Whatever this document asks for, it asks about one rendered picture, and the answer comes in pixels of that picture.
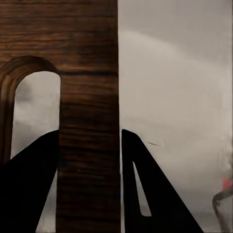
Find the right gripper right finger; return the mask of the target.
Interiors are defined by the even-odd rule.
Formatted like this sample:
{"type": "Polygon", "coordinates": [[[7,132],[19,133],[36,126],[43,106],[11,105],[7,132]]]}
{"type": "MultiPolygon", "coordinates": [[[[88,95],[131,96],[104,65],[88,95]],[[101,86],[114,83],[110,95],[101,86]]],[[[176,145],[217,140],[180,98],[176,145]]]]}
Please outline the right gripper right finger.
{"type": "Polygon", "coordinates": [[[204,233],[141,138],[122,130],[125,233],[204,233]],[[143,216],[135,163],[152,216],[143,216]]]}

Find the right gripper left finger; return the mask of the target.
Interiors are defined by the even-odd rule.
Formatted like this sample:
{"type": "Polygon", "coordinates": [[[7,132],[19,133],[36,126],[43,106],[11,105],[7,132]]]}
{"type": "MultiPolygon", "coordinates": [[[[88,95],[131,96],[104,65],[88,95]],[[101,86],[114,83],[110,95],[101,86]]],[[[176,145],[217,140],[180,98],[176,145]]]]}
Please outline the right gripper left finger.
{"type": "Polygon", "coordinates": [[[0,233],[35,233],[58,168],[59,130],[0,167],[0,233]]]}

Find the cutting board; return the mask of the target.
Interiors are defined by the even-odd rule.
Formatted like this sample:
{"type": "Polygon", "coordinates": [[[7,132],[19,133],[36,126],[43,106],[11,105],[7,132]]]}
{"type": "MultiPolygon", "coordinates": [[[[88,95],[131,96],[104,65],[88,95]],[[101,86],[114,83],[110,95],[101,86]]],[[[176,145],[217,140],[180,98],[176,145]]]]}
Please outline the cutting board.
{"type": "Polygon", "coordinates": [[[40,71],[61,79],[55,233],[121,233],[118,0],[0,0],[0,167],[40,71]]]}

